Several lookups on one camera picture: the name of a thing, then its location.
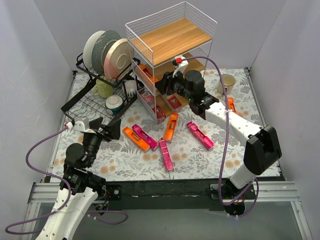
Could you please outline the magenta toothpaste box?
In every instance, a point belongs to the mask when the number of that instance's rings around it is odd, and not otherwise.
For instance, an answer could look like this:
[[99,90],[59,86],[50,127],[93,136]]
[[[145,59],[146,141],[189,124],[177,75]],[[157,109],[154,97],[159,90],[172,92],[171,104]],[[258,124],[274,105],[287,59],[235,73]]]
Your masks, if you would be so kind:
[[132,130],[136,135],[144,140],[153,151],[155,151],[159,147],[159,144],[151,136],[144,132],[139,125],[134,124],[132,126]]
[[173,171],[174,170],[174,166],[173,166],[173,163],[172,163],[172,160],[171,160],[171,156],[170,156],[170,153],[169,153],[169,150],[168,150],[168,146],[167,146],[166,140],[164,138],[161,138],[158,141],[158,144],[159,144],[159,148],[160,148],[160,151],[161,151],[161,154],[162,154],[163,164],[164,164],[165,170],[167,172]]
[[207,151],[211,150],[214,147],[214,142],[206,136],[199,127],[191,122],[186,124],[188,130],[193,134],[193,136],[206,148]]

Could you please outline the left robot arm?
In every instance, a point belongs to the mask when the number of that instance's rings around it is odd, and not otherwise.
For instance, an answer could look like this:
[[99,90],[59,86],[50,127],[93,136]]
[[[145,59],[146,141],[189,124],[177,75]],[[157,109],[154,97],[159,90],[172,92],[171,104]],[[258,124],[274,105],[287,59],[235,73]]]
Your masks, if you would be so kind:
[[121,120],[103,124],[103,117],[89,120],[76,117],[65,124],[67,130],[83,134],[82,143],[73,143],[65,151],[63,177],[50,215],[40,231],[39,240],[71,240],[87,210],[96,200],[103,201],[96,210],[103,214],[109,201],[121,199],[122,187],[89,171],[97,158],[102,141],[118,140]]

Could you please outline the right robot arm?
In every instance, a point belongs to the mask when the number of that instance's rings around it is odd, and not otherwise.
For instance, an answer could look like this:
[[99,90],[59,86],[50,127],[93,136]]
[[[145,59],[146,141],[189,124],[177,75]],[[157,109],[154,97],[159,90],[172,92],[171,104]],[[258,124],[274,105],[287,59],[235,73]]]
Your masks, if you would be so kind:
[[257,176],[282,157],[282,151],[274,127],[265,127],[251,123],[225,106],[205,89],[205,80],[197,70],[186,74],[166,72],[155,83],[162,95],[173,93],[189,102],[194,114],[226,130],[244,146],[244,158],[241,167],[221,186],[227,197],[237,199],[245,192],[245,187]]

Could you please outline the orange toothpaste box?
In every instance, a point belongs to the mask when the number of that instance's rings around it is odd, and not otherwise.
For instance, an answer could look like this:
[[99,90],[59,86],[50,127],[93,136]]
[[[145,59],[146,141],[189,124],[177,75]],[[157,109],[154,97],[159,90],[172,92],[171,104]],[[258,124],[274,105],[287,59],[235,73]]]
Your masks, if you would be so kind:
[[166,128],[166,131],[164,134],[164,139],[166,142],[171,143],[173,140],[178,117],[179,117],[178,113],[172,113],[169,117],[169,121],[167,123],[167,128]]
[[150,146],[140,136],[134,133],[134,131],[128,126],[126,126],[122,131],[130,140],[132,140],[145,153],[150,149]]
[[234,99],[232,97],[228,97],[227,99],[228,99],[228,109],[232,110],[232,112],[237,114],[238,112],[236,111]]
[[154,92],[155,91],[155,83],[158,82],[158,78],[154,76],[148,69],[147,66],[143,63],[139,64],[136,68],[137,74],[140,78],[146,83],[149,89]]

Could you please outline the red 3D toothpaste box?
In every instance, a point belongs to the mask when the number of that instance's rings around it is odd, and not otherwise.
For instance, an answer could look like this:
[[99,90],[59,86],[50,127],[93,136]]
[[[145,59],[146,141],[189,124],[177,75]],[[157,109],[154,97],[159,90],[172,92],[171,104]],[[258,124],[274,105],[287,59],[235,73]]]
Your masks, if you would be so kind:
[[182,109],[182,103],[174,94],[162,95],[161,97],[173,113],[178,113]]
[[166,114],[163,108],[156,102],[156,98],[149,91],[139,93],[138,96],[142,105],[156,123],[160,123],[165,120]]

